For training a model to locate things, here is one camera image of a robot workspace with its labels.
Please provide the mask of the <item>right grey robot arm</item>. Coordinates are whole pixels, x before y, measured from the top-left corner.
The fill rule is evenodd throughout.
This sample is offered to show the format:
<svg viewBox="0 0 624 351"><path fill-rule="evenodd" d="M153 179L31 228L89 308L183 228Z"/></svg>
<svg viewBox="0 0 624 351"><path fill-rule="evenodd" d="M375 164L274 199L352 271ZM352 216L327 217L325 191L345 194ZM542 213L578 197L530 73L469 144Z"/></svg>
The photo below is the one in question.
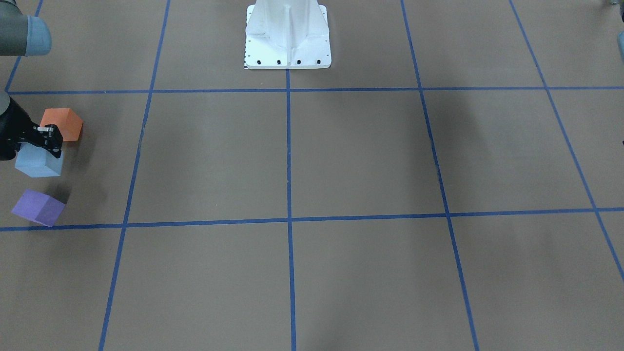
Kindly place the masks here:
<svg viewBox="0 0 624 351"><path fill-rule="evenodd" d="M45 21L27 16L15 0L0 5L0 55L44 56L51 51L51 33ZM55 124L40 127L6 91L0 97L0 159L13 160L24 143L44 149L54 158L62 155L63 137Z"/></svg>

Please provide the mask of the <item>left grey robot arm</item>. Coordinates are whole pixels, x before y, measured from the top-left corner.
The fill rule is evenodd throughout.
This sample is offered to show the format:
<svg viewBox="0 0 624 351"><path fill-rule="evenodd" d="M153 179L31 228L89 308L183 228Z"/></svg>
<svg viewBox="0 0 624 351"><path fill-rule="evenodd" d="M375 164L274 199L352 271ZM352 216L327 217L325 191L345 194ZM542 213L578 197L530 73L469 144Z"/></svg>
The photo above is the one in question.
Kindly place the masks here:
<svg viewBox="0 0 624 351"><path fill-rule="evenodd" d="M617 36L618 49L620 52L620 56L622 61L624 61L624 31L618 34Z"/></svg>

